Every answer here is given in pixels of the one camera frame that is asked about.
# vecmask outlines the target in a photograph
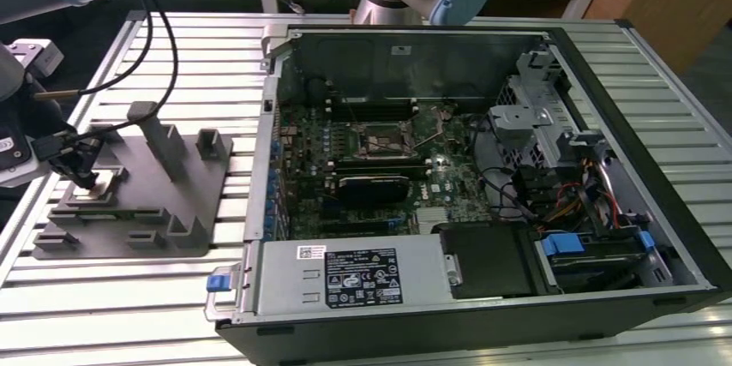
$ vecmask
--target white label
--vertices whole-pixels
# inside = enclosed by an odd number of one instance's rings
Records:
[[[299,259],[323,259],[325,245],[297,246],[297,260]]]
[[[393,56],[409,56],[411,54],[411,46],[391,46],[390,54]]]
[[[379,289],[382,291],[382,296],[397,296],[401,294],[401,289]]]
[[[14,140],[10,137],[0,139],[0,153],[6,152],[14,147]]]

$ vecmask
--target blue tab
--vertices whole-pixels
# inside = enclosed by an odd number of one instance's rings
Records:
[[[581,253],[583,252],[582,242],[574,233],[558,233],[547,236],[557,247],[557,253]]]
[[[230,275],[211,274],[205,281],[205,289],[214,293],[217,291],[230,291]]]
[[[574,233],[555,233],[549,235],[542,241],[543,254],[547,256],[562,253],[582,253],[583,246],[579,237]]]
[[[650,237],[650,233],[647,233],[647,231],[639,231],[638,238],[646,252],[655,247],[655,241]]]
[[[543,249],[543,254],[547,256],[554,256],[557,254],[557,248],[553,246],[553,242],[549,238],[541,241],[541,247]]]

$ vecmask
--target metal bracket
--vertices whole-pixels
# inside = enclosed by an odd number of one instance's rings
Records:
[[[450,286],[462,284],[462,274],[457,265],[457,255],[445,255],[446,281]]]
[[[287,25],[267,25],[261,30],[261,54],[269,57],[269,54],[286,42],[289,32]]]
[[[237,263],[231,266],[218,266],[213,269],[210,275],[207,276],[207,279],[210,279],[213,276],[221,276],[226,277],[229,280],[229,287],[226,290],[219,291],[230,291],[235,288],[235,285],[238,283],[238,276],[241,275],[241,263]],[[205,294],[205,306],[203,306],[203,315],[205,319],[207,321],[222,321],[225,319],[233,318],[234,310],[217,310],[215,309],[215,293],[217,291],[207,291]]]
[[[605,136],[597,130],[585,130],[578,133],[565,132],[557,139],[558,161],[575,160],[575,150],[589,149],[605,140]]]

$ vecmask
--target aluminum table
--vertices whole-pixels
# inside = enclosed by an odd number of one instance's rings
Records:
[[[0,235],[0,366],[47,364],[246,365],[203,318],[205,276],[241,257],[253,136],[259,112],[259,36],[274,23],[346,23],[339,15],[170,13],[181,76],[159,112],[182,134],[214,127],[234,138],[214,248],[185,259],[37,261],[33,237],[67,182],[37,179]],[[631,28],[611,21],[477,19],[474,25],[558,24],[583,54],[631,127],[727,261],[732,261],[732,140]],[[139,54],[146,28],[126,21],[91,86]],[[167,84],[169,42],[155,19],[145,63],[111,90],[83,97],[70,122],[125,120],[134,100],[157,100]],[[591,126],[589,108],[577,107]],[[135,128],[122,131],[138,134]],[[221,305],[233,295],[218,295]],[[722,304],[659,318],[613,338],[390,357],[346,364],[541,365],[732,362],[732,308]]]

